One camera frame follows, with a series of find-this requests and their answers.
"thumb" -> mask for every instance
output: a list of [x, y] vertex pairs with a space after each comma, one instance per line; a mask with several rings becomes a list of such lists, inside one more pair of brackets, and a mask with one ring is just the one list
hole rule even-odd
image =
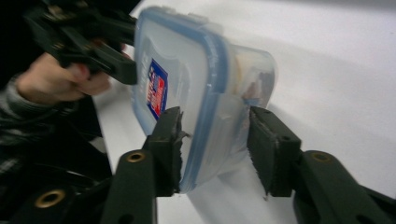
[[67, 70], [72, 74], [75, 82], [81, 82], [90, 78], [90, 70], [83, 63], [73, 63]]

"red and blue sticker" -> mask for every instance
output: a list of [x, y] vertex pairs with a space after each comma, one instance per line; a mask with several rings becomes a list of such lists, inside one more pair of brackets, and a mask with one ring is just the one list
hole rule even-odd
[[166, 108], [167, 93], [168, 74], [152, 60], [148, 70], [147, 106], [155, 119], [158, 119]]

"human hand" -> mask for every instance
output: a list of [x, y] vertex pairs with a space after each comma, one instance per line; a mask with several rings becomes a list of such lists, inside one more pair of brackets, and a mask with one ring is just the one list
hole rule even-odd
[[16, 87], [30, 102], [56, 105], [106, 91], [110, 87], [108, 78], [104, 72], [91, 76], [87, 66], [82, 64], [62, 68], [54, 57], [44, 53], [18, 77]]

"person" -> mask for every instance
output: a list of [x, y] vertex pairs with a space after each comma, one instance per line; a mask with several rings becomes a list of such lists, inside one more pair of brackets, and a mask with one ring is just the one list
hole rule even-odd
[[[83, 64], [63, 68], [35, 43], [23, 15], [38, 2], [0, 6], [7, 9], [0, 19], [0, 220], [42, 187], [21, 180], [33, 163], [76, 168], [96, 180], [111, 176], [106, 156], [85, 143], [87, 134], [101, 135], [91, 96], [110, 88], [109, 76]], [[24, 194], [10, 194], [17, 183], [29, 186]]]

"sleeve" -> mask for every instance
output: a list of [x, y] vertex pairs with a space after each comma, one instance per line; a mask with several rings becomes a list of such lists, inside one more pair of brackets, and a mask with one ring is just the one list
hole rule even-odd
[[56, 106], [38, 105], [22, 98], [16, 77], [0, 92], [0, 146], [17, 146], [40, 141], [53, 133], [55, 121], [78, 110], [77, 102]]

